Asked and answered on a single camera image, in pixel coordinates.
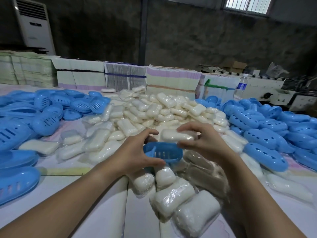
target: person's left hand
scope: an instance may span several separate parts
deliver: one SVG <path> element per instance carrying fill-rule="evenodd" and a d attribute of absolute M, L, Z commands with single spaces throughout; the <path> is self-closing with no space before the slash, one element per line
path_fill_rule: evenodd
<path fill-rule="evenodd" d="M 150 158 L 143 152 L 143 144 L 157 141 L 150 135 L 158 135 L 155 129 L 147 128 L 135 136 L 128 137 L 121 147 L 102 165 L 111 165 L 118 175 L 126 175 L 136 172 L 148 166 L 163 166 L 165 161 L 160 158 Z"/>

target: pile of blue soap dishes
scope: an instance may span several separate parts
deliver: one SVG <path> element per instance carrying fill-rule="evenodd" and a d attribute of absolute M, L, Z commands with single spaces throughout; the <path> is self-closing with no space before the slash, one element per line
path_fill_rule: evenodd
<path fill-rule="evenodd" d="M 230 129 L 246 138 L 244 152 L 274 171 L 285 171 L 287 162 L 280 153 L 317 171 L 317 119 L 282 111 L 279 106 L 262 105 L 255 98 L 221 103 L 216 96 L 196 99 L 205 107 L 223 111 Z"/>
<path fill-rule="evenodd" d="M 41 89 L 12 91 L 0 96 L 0 205 L 32 191 L 40 172 L 32 167 L 39 156 L 31 150 L 14 150 L 23 142 L 52 135 L 60 120 L 102 114 L 110 98 L 90 91 Z"/>

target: hand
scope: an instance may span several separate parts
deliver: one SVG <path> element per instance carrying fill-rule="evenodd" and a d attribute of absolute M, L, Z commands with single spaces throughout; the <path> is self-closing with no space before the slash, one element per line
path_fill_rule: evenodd
<path fill-rule="evenodd" d="M 236 153 L 225 143 L 211 124 L 188 122 L 177 128 L 178 132 L 192 130 L 200 132 L 198 140 L 182 140 L 177 143 L 182 149 L 191 149 L 204 158 L 222 165 L 224 161 L 232 162 Z"/>
<path fill-rule="evenodd" d="M 111 165 L 119 176 L 136 172 L 148 166 L 162 166 L 165 161 L 159 158 L 150 158 L 143 152 L 143 144 L 157 141 L 150 135 L 158 135 L 155 129 L 147 128 L 135 136 L 128 137 L 121 147 L 105 162 Z"/>

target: forearm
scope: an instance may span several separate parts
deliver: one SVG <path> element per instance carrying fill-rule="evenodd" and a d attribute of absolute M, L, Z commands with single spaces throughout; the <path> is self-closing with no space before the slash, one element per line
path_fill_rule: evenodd
<path fill-rule="evenodd" d="M 66 238 L 103 191 L 118 177 L 96 166 L 0 230 L 0 237 Z"/>
<path fill-rule="evenodd" d="M 228 178 L 232 196 L 237 199 L 243 212 L 248 237 L 305 237 L 243 160 L 233 152 L 227 152 L 225 155 L 235 156 L 234 162 L 223 165 L 223 169 Z"/>

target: person's right hand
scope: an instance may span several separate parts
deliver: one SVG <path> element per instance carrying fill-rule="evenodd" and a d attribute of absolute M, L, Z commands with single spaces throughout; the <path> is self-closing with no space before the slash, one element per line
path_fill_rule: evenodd
<path fill-rule="evenodd" d="M 204 158 L 215 161 L 222 165 L 225 162 L 232 162 L 236 153 L 225 143 L 218 132 L 211 124 L 201 122 L 188 122 L 177 128 L 181 131 L 200 132 L 198 140 L 182 140 L 177 143 L 182 149 L 190 149 L 200 153 Z"/>

